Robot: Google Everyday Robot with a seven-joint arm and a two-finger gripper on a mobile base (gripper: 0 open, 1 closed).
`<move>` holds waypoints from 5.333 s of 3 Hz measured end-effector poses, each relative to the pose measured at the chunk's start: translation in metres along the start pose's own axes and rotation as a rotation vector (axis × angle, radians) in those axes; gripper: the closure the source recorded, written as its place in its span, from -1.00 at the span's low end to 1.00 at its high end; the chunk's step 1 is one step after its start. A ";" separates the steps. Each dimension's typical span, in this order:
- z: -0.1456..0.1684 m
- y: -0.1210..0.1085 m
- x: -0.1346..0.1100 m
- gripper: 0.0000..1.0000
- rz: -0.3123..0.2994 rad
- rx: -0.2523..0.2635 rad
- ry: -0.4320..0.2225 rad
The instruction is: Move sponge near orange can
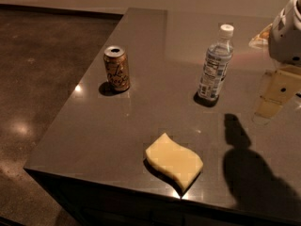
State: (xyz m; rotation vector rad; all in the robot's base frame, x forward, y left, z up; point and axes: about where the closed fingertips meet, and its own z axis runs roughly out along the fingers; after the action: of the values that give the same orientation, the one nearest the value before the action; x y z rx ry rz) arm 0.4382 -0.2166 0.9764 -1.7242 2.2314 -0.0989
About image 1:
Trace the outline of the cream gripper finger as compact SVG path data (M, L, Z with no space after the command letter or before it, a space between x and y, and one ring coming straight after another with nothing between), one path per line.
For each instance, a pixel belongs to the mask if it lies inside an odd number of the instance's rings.
M256 49L262 49L267 47L269 44L271 28L272 28L271 24L266 26L259 34L257 34L255 37L251 39L248 46Z
M301 91L300 68L279 68L266 75L268 82L253 116L253 121L258 124L267 124Z

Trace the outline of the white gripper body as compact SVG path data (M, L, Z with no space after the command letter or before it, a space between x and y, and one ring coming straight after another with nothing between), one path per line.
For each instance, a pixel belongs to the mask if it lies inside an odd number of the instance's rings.
M272 23L269 55L282 64L301 66L301 0L290 0Z

